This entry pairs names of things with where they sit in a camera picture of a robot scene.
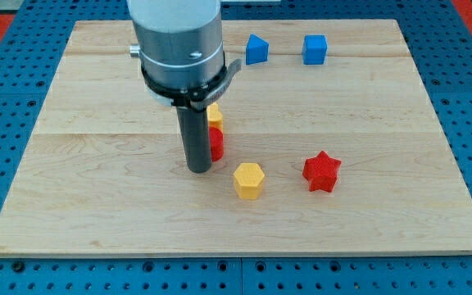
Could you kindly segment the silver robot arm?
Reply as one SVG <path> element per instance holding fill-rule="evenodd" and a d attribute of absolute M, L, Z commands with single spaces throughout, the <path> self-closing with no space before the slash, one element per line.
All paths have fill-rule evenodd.
<path fill-rule="evenodd" d="M 164 105 L 204 111 L 242 61 L 226 63 L 219 0 L 128 0 L 145 84 Z"/>

